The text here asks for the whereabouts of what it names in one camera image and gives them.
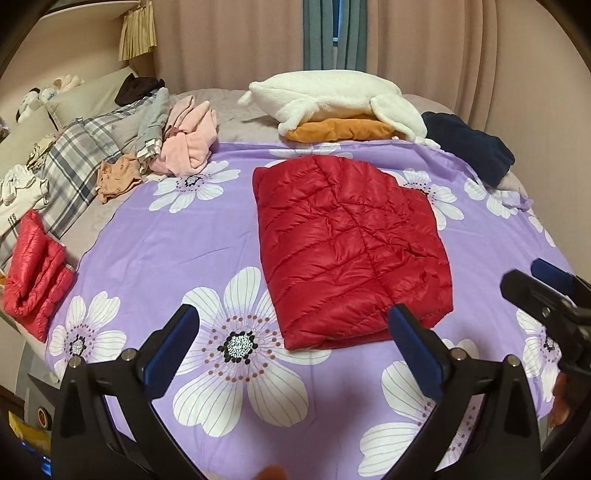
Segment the folded red jacket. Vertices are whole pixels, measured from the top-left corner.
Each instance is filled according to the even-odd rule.
[[[289,350],[390,338],[405,303],[425,327],[452,309],[452,277],[425,194],[363,161],[312,155],[252,178],[261,263]]]
[[[45,233],[35,210],[21,219],[4,287],[4,310],[38,340],[47,340],[49,318],[68,292],[74,272],[66,248]]]

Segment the navy blue cloth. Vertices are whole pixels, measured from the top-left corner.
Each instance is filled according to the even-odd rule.
[[[423,113],[427,138],[435,140],[446,152],[453,153],[468,163],[480,179],[496,188],[515,157],[502,140],[466,125],[450,113]]]

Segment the teal curtain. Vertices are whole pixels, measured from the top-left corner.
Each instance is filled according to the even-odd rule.
[[[304,70],[333,67],[332,0],[304,0]]]
[[[367,0],[342,0],[340,7],[342,20],[336,67],[364,72],[368,43]]]

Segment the metal screw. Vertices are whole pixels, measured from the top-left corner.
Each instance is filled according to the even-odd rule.
[[[70,365],[72,368],[78,368],[81,363],[82,363],[82,358],[80,358],[78,355],[75,355],[72,358],[70,358],[68,365]]]
[[[138,351],[135,348],[126,348],[121,352],[121,359],[125,362],[129,362],[135,358]]]
[[[512,367],[518,367],[521,364],[521,361],[515,355],[507,355],[507,362]]]
[[[466,353],[466,351],[463,348],[458,348],[458,347],[452,348],[450,350],[450,353],[451,353],[452,357],[458,361],[465,360],[466,358],[468,358],[468,354]]]

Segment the white flower print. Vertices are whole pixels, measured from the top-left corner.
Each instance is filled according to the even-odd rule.
[[[49,344],[49,353],[53,356],[66,354],[53,365],[60,379],[64,377],[67,363],[74,355],[80,355],[88,363],[106,362],[119,356],[127,335],[120,330],[101,332],[100,329],[115,318],[120,304],[119,297],[109,298],[107,292],[102,291],[92,299],[87,313],[82,297],[72,299],[65,326],[58,325],[53,330]]]
[[[336,155],[338,157],[353,158],[350,152],[338,152],[340,144],[336,142],[325,142],[319,144],[303,144],[303,148],[272,148],[269,153],[280,160],[270,161],[266,167],[272,167],[285,160],[296,157],[305,157],[307,155]]]
[[[540,219],[536,217],[534,211],[530,208],[527,211],[527,213],[530,214],[530,216],[528,217],[528,220],[534,226],[534,228],[538,231],[538,233],[544,232],[544,236],[546,237],[546,241],[548,242],[549,246],[556,247],[556,244],[554,243],[554,240],[552,239],[552,237],[548,233],[548,230],[544,230],[542,222],[540,222]]]
[[[450,340],[445,339],[443,343],[448,348],[454,347]],[[478,358],[476,345],[470,339],[462,340],[457,346],[463,348],[472,358]],[[435,408],[435,402],[423,395],[405,362],[394,362],[384,370],[382,391],[388,405],[398,415],[410,421],[382,423],[363,434],[359,442],[359,448],[363,453],[363,460],[358,468],[360,476],[383,475],[390,470]],[[476,422],[478,408],[478,401],[472,399],[438,470],[459,460]]]
[[[184,296],[183,303],[199,312],[201,325],[177,375],[199,367],[205,371],[174,396],[179,423],[200,424],[212,437],[226,435],[240,418],[245,387],[253,410],[266,422],[290,427],[306,418],[306,386],[281,362],[315,365],[326,360],[331,350],[283,348],[268,290],[254,306],[260,285],[261,271],[246,267],[230,280],[223,306],[211,288],[198,287]]]
[[[380,168],[380,170],[396,178],[396,181],[401,187],[422,190],[427,194],[427,198],[435,214],[435,220],[437,221],[437,230],[443,230],[447,226],[446,216],[452,220],[464,219],[462,211],[458,207],[451,205],[457,200],[451,189],[431,183],[431,178],[426,171],[414,171],[413,168],[406,168],[403,172],[403,177],[394,170],[387,170],[385,168]]]
[[[540,376],[544,401],[553,398],[552,390],[558,376],[558,360],[561,353],[558,344],[546,335],[545,327],[521,309],[517,310],[517,322],[529,335],[525,339],[523,361],[528,378]]]
[[[509,198],[509,192],[487,189],[479,178],[476,178],[476,181],[470,178],[466,179],[464,191],[472,200],[478,202],[486,198],[486,208],[497,217],[507,219],[511,215],[517,215],[517,208],[505,206],[504,200]]]
[[[226,160],[210,161],[197,175],[190,177],[169,177],[158,182],[154,196],[160,198],[150,204],[150,211],[160,210],[170,205],[169,212],[177,213],[191,205],[195,198],[212,200],[223,193],[219,183],[238,178],[240,170],[225,170]]]

